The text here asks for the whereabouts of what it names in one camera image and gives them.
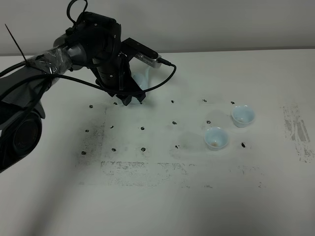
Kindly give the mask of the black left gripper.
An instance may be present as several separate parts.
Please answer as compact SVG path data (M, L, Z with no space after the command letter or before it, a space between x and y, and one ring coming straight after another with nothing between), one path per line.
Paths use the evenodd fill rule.
M121 43L120 50L111 61L100 67L93 68L92 72L96 76L96 84L119 92L138 92L141 88L131 76L129 62L144 46L138 41L128 38ZM127 106L132 101L131 95L117 94L116 97ZM146 94L141 93L134 96L138 103L142 103Z

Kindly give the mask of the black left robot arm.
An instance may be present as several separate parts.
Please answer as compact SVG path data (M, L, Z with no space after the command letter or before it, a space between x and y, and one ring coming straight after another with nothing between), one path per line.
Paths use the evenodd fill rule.
M94 87L128 105L143 101L146 91L131 76L129 61L143 49L121 40L113 18L82 12L52 49L5 69L0 74L0 168L6 170L30 154L42 133L41 99L66 72L88 68Z

